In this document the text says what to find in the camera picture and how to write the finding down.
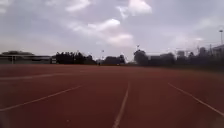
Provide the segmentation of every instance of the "red running track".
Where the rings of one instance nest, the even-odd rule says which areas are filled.
[[[220,113],[168,84],[222,113],[223,78],[159,68],[1,66],[0,127],[112,128],[119,120],[119,128],[223,128]]]

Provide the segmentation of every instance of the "cloudy sky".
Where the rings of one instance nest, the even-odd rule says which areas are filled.
[[[223,0],[0,0],[0,52],[133,57],[220,44]]]

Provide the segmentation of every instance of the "white lane line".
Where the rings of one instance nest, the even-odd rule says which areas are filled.
[[[126,105],[126,102],[127,102],[127,99],[128,99],[128,92],[129,92],[129,88],[130,88],[130,83],[128,84],[128,88],[127,88],[127,91],[125,93],[125,96],[124,96],[124,99],[122,101],[122,105],[121,105],[121,108],[120,108],[120,111],[114,121],[114,125],[112,128],[119,128],[119,124],[120,124],[120,121],[121,121],[121,118],[123,116],[123,113],[124,113],[124,109],[125,109],[125,105]]]
[[[38,101],[46,100],[46,99],[49,99],[49,98],[51,98],[51,97],[58,96],[58,95],[60,95],[60,94],[63,94],[63,93],[66,93],[66,92],[69,92],[69,91],[78,89],[78,88],[80,88],[80,87],[82,87],[82,86],[73,87],[73,88],[66,89],[66,90],[64,90],[64,91],[60,91],[60,92],[57,92],[57,93],[54,93],[54,94],[51,94],[51,95],[48,95],[48,96],[45,96],[45,97],[36,99],[36,100],[32,100],[32,101],[28,101],[28,102],[25,102],[25,103],[21,103],[21,104],[13,105],[13,106],[10,106],[10,107],[7,107],[7,108],[2,108],[2,109],[0,109],[0,112],[4,112],[4,111],[8,111],[8,110],[12,110],[12,109],[14,109],[14,108],[19,108],[19,107],[22,107],[22,106],[24,106],[24,105],[28,105],[28,104],[35,103],[35,102],[38,102]]]
[[[42,74],[42,75],[21,76],[21,77],[0,77],[0,80],[21,80],[21,79],[33,79],[33,78],[65,76],[65,75],[71,75],[71,73]]]
[[[177,88],[177,87],[175,87],[174,85],[172,85],[172,84],[170,84],[170,83],[168,83],[168,85],[171,86],[171,87],[173,87],[174,89],[176,89],[176,90],[182,92],[183,94],[185,94],[185,95],[187,95],[187,96],[190,96],[191,98],[193,98],[193,99],[196,100],[197,102],[201,103],[202,105],[205,105],[206,107],[210,108],[212,111],[214,111],[214,112],[218,113],[219,115],[221,115],[222,117],[224,117],[224,113],[222,113],[221,111],[215,109],[215,108],[212,107],[211,105],[209,105],[209,104],[207,104],[207,103],[201,101],[200,99],[194,97],[192,94],[190,94],[190,93],[188,93],[188,92],[186,92],[186,91],[184,91],[184,90],[182,90],[182,89],[180,89],[180,88]]]

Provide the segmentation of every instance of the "fence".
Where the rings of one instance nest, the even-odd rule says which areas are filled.
[[[51,64],[50,56],[0,55],[0,64]]]

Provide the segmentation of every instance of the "building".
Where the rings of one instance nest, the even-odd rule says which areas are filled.
[[[212,53],[216,56],[219,56],[224,53],[224,44],[212,48]]]

